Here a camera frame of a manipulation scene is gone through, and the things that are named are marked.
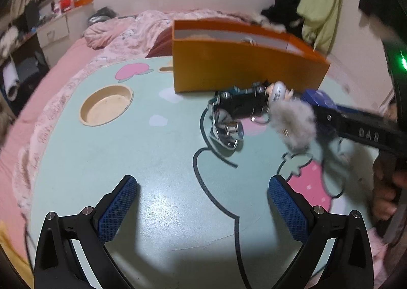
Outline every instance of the paper roll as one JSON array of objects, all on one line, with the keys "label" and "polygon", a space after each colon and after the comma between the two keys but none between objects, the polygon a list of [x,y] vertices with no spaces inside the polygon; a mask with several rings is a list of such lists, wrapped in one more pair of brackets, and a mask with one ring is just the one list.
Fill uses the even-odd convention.
[{"label": "paper roll", "polygon": [[18,88],[20,87],[20,79],[13,61],[9,61],[4,67],[3,80],[7,98],[13,102],[17,98]]}]

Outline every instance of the blue textured grip pad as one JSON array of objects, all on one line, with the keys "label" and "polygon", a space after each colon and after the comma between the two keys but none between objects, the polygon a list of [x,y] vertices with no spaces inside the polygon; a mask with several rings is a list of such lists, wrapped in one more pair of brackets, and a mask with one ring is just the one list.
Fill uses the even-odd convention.
[{"label": "blue textured grip pad", "polygon": [[113,240],[130,209],[137,193],[137,181],[131,177],[116,195],[113,202],[99,220],[98,237],[102,244]]},{"label": "blue textured grip pad", "polygon": [[276,177],[270,179],[269,196],[277,206],[294,240],[305,244],[309,236],[307,218]]}]

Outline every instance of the beige oval tray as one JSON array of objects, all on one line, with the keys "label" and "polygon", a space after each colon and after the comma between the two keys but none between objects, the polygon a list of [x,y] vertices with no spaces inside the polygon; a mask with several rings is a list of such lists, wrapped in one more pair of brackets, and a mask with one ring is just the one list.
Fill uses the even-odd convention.
[{"label": "beige oval tray", "polygon": [[133,91],[122,84],[103,87],[90,95],[79,110],[79,120],[86,126],[107,124],[122,115],[133,100]]}]

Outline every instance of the open cardboard box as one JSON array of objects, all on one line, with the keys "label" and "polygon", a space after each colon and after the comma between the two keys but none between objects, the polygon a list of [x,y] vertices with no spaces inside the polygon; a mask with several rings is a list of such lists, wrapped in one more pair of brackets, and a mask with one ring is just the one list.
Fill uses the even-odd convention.
[{"label": "open cardboard box", "polygon": [[[256,45],[243,41],[247,38]],[[292,34],[233,21],[175,21],[172,55],[177,93],[250,88],[266,80],[303,92],[318,89],[329,68]]]}]

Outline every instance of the hand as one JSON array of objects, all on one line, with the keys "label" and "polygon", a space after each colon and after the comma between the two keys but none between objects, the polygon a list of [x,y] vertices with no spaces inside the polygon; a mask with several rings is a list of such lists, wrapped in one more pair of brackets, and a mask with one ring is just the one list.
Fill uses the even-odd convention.
[{"label": "hand", "polygon": [[[396,191],[383,181],[383,165],[377,158],[373,164],[374,171],[374,189],[373,189],[373,215],[380,220],[388,220],[394,212],[397,205],[392,203],[396,197]],[[407,172],[400,171],[393,175],[393,182],[401,188],[407,188]]]}]

